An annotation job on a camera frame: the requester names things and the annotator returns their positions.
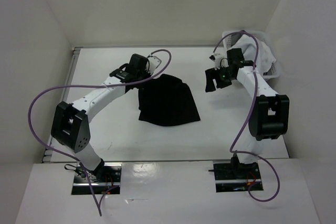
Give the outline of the black skirt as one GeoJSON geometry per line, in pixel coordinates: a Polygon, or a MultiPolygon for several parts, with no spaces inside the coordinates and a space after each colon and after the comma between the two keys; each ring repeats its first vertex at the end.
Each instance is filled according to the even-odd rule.
{"type": "Polygon", "coordinates": [[[134,88],[138,89],[139,121],[172,127],[201,120],[189,86],[178,77],[162,74],[125,90],[134,88]]]}

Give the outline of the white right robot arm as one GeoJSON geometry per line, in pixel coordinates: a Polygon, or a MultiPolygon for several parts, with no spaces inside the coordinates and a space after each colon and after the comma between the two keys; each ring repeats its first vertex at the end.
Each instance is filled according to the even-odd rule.
{"type": "Polygon", "coordinates": [[[288,130],[289,98],[280,95],[272,89],[257,70],[252,60],[244,58],[240,48],[230,49],[227,55],[212,53],[210,60],[214,61],[214,68],[207,69],[206,92],[228,87],[233,81],[238,81],[252,98],[252,105],[248,113],[247,122],[251,137],[235,150],[227,173],[237,179],[243,179],[257,167],[257,158],[267,140],[275,140],[288,130]]]}

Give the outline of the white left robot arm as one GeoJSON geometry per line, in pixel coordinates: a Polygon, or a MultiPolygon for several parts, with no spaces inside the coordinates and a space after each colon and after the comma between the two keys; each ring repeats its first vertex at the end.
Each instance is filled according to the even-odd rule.
{"type": "Polygon", "coordinates": [[[90,145],[90,122],[113,100],[125,95],[140,84],[120,84],[142,81],[151,77],[162,61],[156,56],[144,57],[133,54],[128,63],[112,71],[102,83],[84,97],[72,102],[60,102],[56,106],[51,135],[65,146],[84,165],[86,176],[93,182],[108,176],[110,169],[90,145]]]}

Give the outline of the white skirt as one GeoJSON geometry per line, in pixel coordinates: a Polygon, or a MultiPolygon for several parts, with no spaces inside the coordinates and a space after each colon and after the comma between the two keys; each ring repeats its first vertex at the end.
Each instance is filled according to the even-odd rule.
{"type": "MultiPolygon", "coordinates": [[[[276,58],[271,52],[269,46],[267,46],[263,41],[260,41],[257,38],[256,40],[258,42],[258,48],[259,48],[258,57],[256,61],[256,68],[258,69],[260,74],[265,74],[271,69],[272,64],[276,62],[276,58]]],[[[245,60],[254,61],[257,46],[253,38],[245,34],[232,35],[230,49],[237,49],[237,48],[240,48],[242,50],[245,60]]]]}

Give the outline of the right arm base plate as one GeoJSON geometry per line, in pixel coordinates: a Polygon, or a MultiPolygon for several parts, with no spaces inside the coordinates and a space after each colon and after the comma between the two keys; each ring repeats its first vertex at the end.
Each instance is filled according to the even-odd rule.
{"type": "Polygon", "coordinates": [[[257,163],[238,168],[230,161],[214,161],[208,171],[214,175],[217,193],[248,191],[249,186],[251,191],[264,189],[257,163]]]}

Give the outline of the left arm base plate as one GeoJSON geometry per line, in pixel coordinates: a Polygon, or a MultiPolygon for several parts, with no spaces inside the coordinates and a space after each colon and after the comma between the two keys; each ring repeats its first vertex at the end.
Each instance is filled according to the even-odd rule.
{"type": "Polygon", "coordinates": [[[90,195],[89,183],[91,183],[95,195],[117,195],[120,193],[122,164],[107,163],[105,165],[106,172],[100,175],[99,178],[89,171],[87,171],[87,177],[79,164],[76,166],[65,164],[64,169],[74,173],[72,195],[90,195]]]}

